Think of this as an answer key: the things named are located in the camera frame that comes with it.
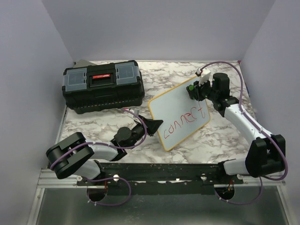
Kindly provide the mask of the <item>green whiteboard eraser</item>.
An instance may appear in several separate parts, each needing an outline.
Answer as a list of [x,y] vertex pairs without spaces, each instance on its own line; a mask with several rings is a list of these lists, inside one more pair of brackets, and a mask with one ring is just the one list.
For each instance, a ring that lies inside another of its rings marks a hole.
[[190,99],[194,99],[194,85],[187,86],[187,92],[189,94]]

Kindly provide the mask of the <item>yellow framed whiteboard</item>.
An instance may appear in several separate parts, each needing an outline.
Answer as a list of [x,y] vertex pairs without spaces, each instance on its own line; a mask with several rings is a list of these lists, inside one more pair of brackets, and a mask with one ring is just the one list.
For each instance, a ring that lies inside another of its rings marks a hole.
[[194,76],[148,102],[152,118],[163,121],[157,133],[165,151],[172,150],[210,121],[207,102],[190,99],[186,89],[197,80]]

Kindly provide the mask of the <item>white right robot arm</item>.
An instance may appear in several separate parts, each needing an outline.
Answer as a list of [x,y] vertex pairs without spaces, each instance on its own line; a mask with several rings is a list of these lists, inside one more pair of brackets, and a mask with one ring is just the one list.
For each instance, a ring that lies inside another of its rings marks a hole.
[[225,184],[233,175],[266,177],[285,169],[285,139],[265,130],[239,104],[239,100],[230,94],[230,79],[225,73],[215,73],[213,80],[205,75],[199,81],[186,87],[191,99],[210,100],[214,109],[230,121],[244,136],[250,147],[245,158],[221,162],[216,171],[218,182]]

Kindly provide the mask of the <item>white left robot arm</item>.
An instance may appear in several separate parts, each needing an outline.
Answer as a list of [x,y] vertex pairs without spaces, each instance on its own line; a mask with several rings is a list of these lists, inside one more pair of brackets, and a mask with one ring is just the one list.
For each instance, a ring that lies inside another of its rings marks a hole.
[[139,115],[132,129],[119,128],[107,143],[88,141],[81,132],[76,132],[46,151],[50,169],[58,179],[79,175],[88,178],[93,185],[99,185],[103,182],[104,174],[96,159],[119,161],[127,155],[126,150],[141,145],[146,136],[153,136],[163,122]]

